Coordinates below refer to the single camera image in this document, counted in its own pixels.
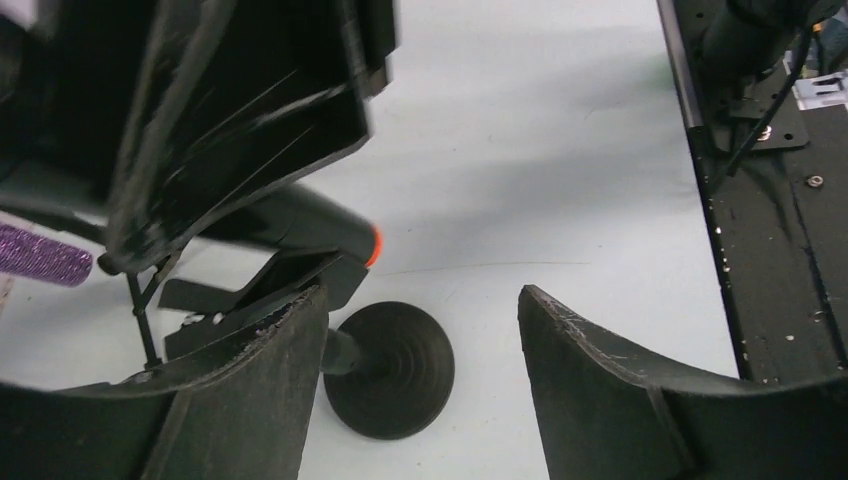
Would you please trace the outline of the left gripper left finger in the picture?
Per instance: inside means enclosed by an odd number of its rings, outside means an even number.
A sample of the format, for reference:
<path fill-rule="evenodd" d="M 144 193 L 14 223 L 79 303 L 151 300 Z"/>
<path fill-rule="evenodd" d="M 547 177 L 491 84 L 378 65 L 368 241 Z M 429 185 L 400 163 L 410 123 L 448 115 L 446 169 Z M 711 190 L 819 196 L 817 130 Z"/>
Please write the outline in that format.
<path fill-rule="evenodd" d="M 120 384 L 1 387 L 5 479 L 294 479 L 328 329 L 311 287 Z"/>

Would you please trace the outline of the purple glitter microphone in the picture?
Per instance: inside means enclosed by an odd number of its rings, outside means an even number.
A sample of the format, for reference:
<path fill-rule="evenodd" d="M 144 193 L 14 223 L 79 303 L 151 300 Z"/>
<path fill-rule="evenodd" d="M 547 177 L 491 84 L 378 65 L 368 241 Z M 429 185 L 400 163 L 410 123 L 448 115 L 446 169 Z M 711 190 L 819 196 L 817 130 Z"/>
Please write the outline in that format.
<path fill-rule="evenodd" d="M 64 287 L 82 284 L 93 256 L 80 248 L 1 224 L 1 272 Z"/>

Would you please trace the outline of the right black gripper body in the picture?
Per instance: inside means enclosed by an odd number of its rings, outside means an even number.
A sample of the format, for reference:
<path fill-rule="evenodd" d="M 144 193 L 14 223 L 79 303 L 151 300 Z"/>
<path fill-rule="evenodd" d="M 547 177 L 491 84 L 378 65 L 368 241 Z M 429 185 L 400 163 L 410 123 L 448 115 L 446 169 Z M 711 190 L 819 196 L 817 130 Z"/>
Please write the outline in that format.
<path fill-rule="evenodd" d="M 150 219 L 163 162 L 162 1 L 39 1 L 1 17 L 1 209 L 41 225 Z"/>

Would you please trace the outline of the black microphone orange end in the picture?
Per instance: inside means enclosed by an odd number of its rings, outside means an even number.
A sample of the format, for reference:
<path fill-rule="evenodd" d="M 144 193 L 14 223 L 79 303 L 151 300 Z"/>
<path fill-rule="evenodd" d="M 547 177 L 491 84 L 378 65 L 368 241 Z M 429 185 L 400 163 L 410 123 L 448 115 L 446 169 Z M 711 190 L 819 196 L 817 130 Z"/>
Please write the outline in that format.
<path fill-rule="evenodd" d="M 216 220 L 206 239 L 261 250 L 328 249 L 372 266 L 382 249 L 379 229 L 332 199 L 290 184 Z"/>

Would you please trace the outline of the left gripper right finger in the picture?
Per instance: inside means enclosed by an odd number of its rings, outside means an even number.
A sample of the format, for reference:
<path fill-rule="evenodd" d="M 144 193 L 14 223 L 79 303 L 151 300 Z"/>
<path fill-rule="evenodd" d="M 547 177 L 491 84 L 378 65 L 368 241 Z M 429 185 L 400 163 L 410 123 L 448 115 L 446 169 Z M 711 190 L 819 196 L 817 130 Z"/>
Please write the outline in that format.
<path fill-rule="evenodd" d="M 518 323 L 553 479 L 843 479 L 847 379 L 738 380 L 655 353 L 535 285 Z"/>

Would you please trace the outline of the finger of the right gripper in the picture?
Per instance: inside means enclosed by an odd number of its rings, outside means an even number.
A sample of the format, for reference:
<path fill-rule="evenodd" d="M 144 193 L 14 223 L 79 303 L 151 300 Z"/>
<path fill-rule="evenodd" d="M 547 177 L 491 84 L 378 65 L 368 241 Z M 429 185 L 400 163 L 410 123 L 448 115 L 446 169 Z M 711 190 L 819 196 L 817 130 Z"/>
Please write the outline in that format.
<path fill-rule="evenodd" d="M 360 149 L 398 44 L 391 1 L 160 1 L 103 241 L 136 273 Z"/>

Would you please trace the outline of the black tripod shock-mount stand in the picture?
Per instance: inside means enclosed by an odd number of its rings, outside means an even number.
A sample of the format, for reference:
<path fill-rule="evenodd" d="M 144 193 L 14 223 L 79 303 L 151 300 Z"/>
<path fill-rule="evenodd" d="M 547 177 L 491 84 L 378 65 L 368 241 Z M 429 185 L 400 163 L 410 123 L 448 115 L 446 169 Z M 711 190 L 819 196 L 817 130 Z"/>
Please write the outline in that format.
<path fill-rule="evenodd" d="M 141 288 L 137 273 L 126 273 L 126 280 L 132 302 L 132 314 L 136 319 L 139 334 L 142 341 L 142 346 L 146 356 L 144 368 L 150 370 L 162 364 L 162 360 L 157 354 L 156 347 L 149 325 L 147 316 L 147 307 L 153 299 L 156 292 L 167 279 L 171 270 L 176 266 L 182 250 L 177 250 L 155 265 L 156 272 L 151 277 L 144 289 Z"/>

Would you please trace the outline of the black round-base mic stand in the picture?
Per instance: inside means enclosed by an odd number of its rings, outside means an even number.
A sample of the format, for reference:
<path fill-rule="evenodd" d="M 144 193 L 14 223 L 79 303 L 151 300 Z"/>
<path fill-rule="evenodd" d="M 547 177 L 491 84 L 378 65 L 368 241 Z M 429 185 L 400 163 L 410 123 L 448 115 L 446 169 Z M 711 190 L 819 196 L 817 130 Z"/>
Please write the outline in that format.
<path fill-rule="evenodd" d="M 327 308 L 346 304 L 368 272 L 338 250 L 283 250 L 241 289 L 184 279 L 165 282 L 159 305 L 183 311 L 180 329 L 165 338 L 176 359 L 291 306 L 310 287 L 322 287 Z M 378 440 L 410 437 L 441 413 L 455 379 L 453 348 L 439 323 L 398 301 L 364 307 L 328 329 L 320 364 L 326 395 L 339 419 Z"/>

